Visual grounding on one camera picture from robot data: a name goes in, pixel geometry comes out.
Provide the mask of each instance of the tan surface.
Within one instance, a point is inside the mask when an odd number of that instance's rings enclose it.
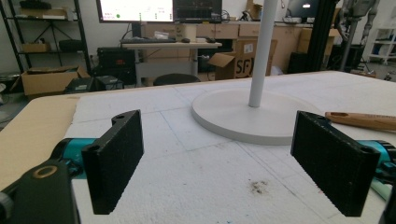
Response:
[[[77,101],[78,97],[72,95],[33,100],[0,132],[0,189],[50,157],[70,126]],[[18,158],[10,160],[13,154]]]

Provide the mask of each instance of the black case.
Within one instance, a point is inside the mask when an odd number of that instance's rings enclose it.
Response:
[[[98,48],[99,66],[101,69],[133,68],[134,51],[123,48]]]

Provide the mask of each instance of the desk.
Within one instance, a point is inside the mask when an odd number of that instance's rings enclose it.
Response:
[[[46,160],[64,137],[98,137],[109,118],[141,109],[145,155],[109,216],[94,216],[86,181],[73,180],[82,223],[377,223],[384,201],[370,190],[362,217],[342,216],[290,155],[213,134],[191,115],[206,91],[249,88],[250,78],[38,98],[0,132],[0,189]],[[396,114],[396,84],[340,72],[266,77],[264,88],[325,111]],[[395,132],[334,126],[350,137]]]
[[[158,44],[123,44],[124,48],[134,49],[136,86],[142,86],[142,77],[158,77],[169,73],[192,74],[198,76],[198,49],[216,49],[220,43],[158,43]],[[139,49],[190,49],[191,63],[141,63]]]

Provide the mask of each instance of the white circular base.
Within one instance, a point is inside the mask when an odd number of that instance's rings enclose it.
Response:
[[[260,145],[290,145],[297,110],[320,113],[308,102],[262,93],[260,107],[248,105],[250,89],[204,93],[192,103],[192,115],[203,127],[233,140]]]

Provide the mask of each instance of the white pole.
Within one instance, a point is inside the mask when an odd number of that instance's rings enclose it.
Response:
[[[248,105],[260,107],[262,101],[262,88],[264,86],[265,71],[271,47],[274,30],[277,0],[264,0],[262,4],[262,19],[258,37],[256,59],[254,60],[253,79],[251,80],[250,97]]]

